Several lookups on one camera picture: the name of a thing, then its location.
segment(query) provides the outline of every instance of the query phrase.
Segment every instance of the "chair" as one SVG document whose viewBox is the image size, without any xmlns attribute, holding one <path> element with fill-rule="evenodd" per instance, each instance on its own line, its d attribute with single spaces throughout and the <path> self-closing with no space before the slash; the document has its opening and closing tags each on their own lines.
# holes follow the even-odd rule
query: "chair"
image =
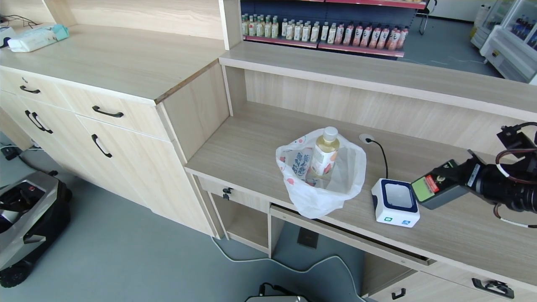
<svg viewBox="0 0 537 302">
<path fill-rule="evenodd" d="M 438 0 L 434 0 L 434 6 L 433 6 L 432 10 L 429 10 L 429 7 L 428 7 L 430 0 L 427 0 L 426 2 L 427 2 L 427 4 L 425 5 L 425 8 L 422 9 L 422 10 L 418 10 L 416 12 L 417 16 L 422 17 L 422 21 L 419 23 L 419 33 L 422 34 L 422 35 L 425 33 L 425 28 L 427 27 L 427 21 L 429 21 L 429 14 L 431 14 L 434 11 L 434 8 L 438 4 Z"/>
</svg>

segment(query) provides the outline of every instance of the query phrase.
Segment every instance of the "black handle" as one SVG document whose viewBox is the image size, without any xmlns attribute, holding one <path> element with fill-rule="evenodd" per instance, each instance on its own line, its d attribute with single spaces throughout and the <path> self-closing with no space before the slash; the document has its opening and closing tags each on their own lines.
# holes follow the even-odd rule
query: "black handle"
<svg viewBox="0 0 537 302">
<path fill-rule="evenodd" d="M 502 296 L 509 299 L 514 299 L 514 291 L 509 288 L 509 286 L 506 283 L 491 280 L 489 281 L 485 286 L 481 283 L 481 280 L 472 278 L 472 283 L 474 283 L 474 286 L 477 289 L 488 291 L 494 294 L 497 294 L 498 296 Z"/>
<path fill-rule="evenodd" d="M 92 109 L 95 112 L 99 112 L 100 114 L 104 114 L 106 116 L 110 116 L 110 117 L 114 117 L 114 118 L 120 118 L 120 117 L 124 116 L 123 112 L 118 112 L 118 113 L 111 114 L 111 113 L 108 113 L 108 112 L 101 111 L 101 110 L 99 110 L 100 109 L 99 106 L 93 106 Z"/>
<path fill-rule="evenodd" d="M 98 137 L 97 137 L 96 134 L 92 134 L 92 135 L 91 135 L 91 139 L 93 140 L 93 142 L 95 143 L 95 145 L 97 145 L 97 148 L 99 148 L 99 150 L 101 150 L 101 152 L 104 154 L 104 156 L 106 156 L 106 157 L 108 157 L 108 158 L 112 157 L 112 154 L 110 154 L 110 153 L 105 153 L 104 150 L 99 146 L 99 143 L 97 142 Z"/>
<path fill-rule="evenodd" d="M 397 299 L 399 299 L 399 298 L 404 297 L 404 295 L 406 295 L 406 294 L 407 294 L 407 289 L 402 288 L 402 289 L 401 289 L 401 293 L 398 294 L 398 295 L 396 295 L 395 292 L 391 293 L 391 299 L 392 299 L 392 300 L 397 300 Z"/>
<path fill-rule="evenodd" d="M 30 117 L 30 111 L 28 110 L 25 110 L 24 113 L 26 114 L 26 116 L 28 117 L 28 119 L 41 131 L 46 131 L 45 128 L 43 126 L 39 126 L 38 124 L 35 123 L 35 121 L 33 121 L 33 119 Z"/>
<path fill-rule="evenodd" d="M 26 89 L 26 86 L 24 86 L 24 85 L 20 86 L 19 88 L 20 88 L 22 91 L 26 91 L 26 92 L 29 92 L 29 93 L 31 93 L 31 94 L 38 94 L 38 93 L 41 92 L 41 90 L 39 90 L 39 89 L 28 90 L 28 89 Z"/>
<path fill-rule="evenodd" d="M 54 133 L 54 132 L 52 132 L 52 130 L 50 130 L 50 129 L 46 129 L 46 128 L 43 126 L 43 124 L 40 123 L 40 122 L 37 120 L 37 116 L 38 116 L 37 113 L 35 113 L 35 112 L 32 113 L 32 116 L 34 117 L 35 121 L 38 122 L 39 125 L 41 125 L 43 131 L 46 131 L 46 132 L 48 132 L 48 133 L 50 133 L 50 134 Z"/>
</svg>

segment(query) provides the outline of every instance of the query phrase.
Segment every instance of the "bottle cap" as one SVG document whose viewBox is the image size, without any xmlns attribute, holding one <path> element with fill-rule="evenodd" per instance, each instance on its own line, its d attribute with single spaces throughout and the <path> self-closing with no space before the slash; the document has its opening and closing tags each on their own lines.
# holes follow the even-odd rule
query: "bottle cap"
<svg viewBox="0 0 537 302">
<path fill-rule="evenodd" d="M 326 127 L 324 129 L 323 138 L 327 142 L 335 141 L 337 138 L 337 129 L 335 127 Z"/>
</svg>

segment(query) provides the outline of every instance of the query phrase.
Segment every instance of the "white plastic bag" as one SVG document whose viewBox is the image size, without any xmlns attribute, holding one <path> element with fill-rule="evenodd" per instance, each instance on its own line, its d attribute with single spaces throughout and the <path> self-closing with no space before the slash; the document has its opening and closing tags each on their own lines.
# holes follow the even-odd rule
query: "white plastic bag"
<svg viewBox="0 0 537 302">
<path fill-rule="evenodd" d="M 308 173 L 315 141 L 324 129 L 306 134 L 286 146 L 276 149 L 276 163 L 284 175 L 289 198 L 298 212 L 315 219 L 343 207 L 362 189 L 366 175 L 366 153 L 340 134 L 339 151 L 328 179 Z"/>
</svg>

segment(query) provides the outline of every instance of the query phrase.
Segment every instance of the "wooden counter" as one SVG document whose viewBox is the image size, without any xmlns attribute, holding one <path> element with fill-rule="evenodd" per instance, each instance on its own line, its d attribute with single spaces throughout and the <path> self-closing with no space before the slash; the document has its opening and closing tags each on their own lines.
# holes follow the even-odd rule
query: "wooden counter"
<svg viewBox="0 0 537 302">
<path fill-rule="evenodd" d="M 222 40 L 129 28 L 74 25 L 69 33 L 31 53 L 2 50 L 0 66 L 160 101 L 225 51 Z"/>
<path fill-rule="evenodd" d="M 477 274 L 492 273 L 499 279 L 509 278 L 509 283 L 521 287 L 530 284 L 537 289 L 537 233 L 500 221 L 492 214 L 491 205 L 472 194 L 434 211 L 420 207 L 421 219 L 414 228 L 375 221 L 371 187 L 384 177 L 384 161 L 378 146 L 361 143 L 359 134 L 372 134 L 384 146 L 390 178 L 402 181 L 413 181 L 449 159 L 465 161 L 470 156 L 462 148 L 246 102 L 185 167 L 200 177 L 220 179 L 231 188 L 296 209 L 289 200 L 274 152 L 327 125 L 337 127 L 344 137 L 364 148 L 367 172 L 361 193 L 321 220 Z M 490 162 L 493 158 L 483 155 L 483 159 Z"/>
<path fill-rule="evenodd" d="M 537 86 L 458 70 L 253 42 L 232 48 L 220 63 L 537 120 Z"/>
</svg>

